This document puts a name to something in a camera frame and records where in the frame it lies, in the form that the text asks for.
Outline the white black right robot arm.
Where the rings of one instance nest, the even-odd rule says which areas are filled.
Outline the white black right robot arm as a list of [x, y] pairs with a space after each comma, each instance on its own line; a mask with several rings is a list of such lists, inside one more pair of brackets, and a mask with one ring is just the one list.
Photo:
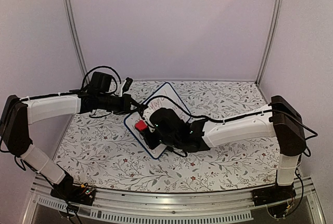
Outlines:
[[302, 118], [281, 96], [272, 97], [269, 104], [256, 111], [221, 120], [192, 115], [194, 121], [187, 123], [171, 108], [148, 112], [147, 104], [142, 106], [140, 116], [142, 119], [135, 129], [150, 149], [163, 144], [184, 153], [195, 153], [250, 138], [277, 138], [279, 166], [276, 185], [269, 190], [273, 201], [280, 201], [289, 193], [299, 157], [306, 150]]

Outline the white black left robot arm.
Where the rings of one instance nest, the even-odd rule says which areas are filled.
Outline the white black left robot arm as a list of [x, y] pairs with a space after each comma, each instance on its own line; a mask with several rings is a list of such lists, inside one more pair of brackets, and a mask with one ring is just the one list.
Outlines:
[[29, 125], [62, 115], [75, 115], [104, 110], [117, 115], [132, 112], [134, 100], [127, 93], [133, 80], [116, 83], [110, 91], [114, 77], [94, 72], [88, 85], [65, 93], [19, 98], [11, 95], [7, 98], [1, 116], [1, 144], [6, 153], [20, 158], [38, 173], [57, 185], [57, 191], [66, 200], [77, 196], [77, 188], [69, 181], [65, 171], [53, 162], [48, 155], [33, 144], [29, 135]]

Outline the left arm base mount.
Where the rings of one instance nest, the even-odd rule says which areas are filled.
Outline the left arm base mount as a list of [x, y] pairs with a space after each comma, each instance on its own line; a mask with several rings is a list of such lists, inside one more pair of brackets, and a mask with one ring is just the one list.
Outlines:
[[96, 187], [90, 186], [88, 183], [75, 184], [72, 176], [66, 174], [59, 184], [52, 185], [50, 195], [70, 203], [92, 206], [96, 195]]

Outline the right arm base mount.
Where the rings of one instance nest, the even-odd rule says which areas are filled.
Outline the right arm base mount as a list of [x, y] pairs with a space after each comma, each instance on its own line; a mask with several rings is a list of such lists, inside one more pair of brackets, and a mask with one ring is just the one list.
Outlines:
[[290, 186], [274, 184], [270, 187], [254, 189], [251, 191], [251, 195], [254, 205], [262, 206], [294, 198], [296, 192], [293, 183]]

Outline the red whiteboard eraser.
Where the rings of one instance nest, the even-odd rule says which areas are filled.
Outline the red whiteboard eraser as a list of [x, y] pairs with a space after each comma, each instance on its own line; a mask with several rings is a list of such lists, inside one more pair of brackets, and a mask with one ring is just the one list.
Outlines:
[[139, 120], [134, 127], [137, 131], [143, 132], [148, 128], [148, 125], [143, 120]]

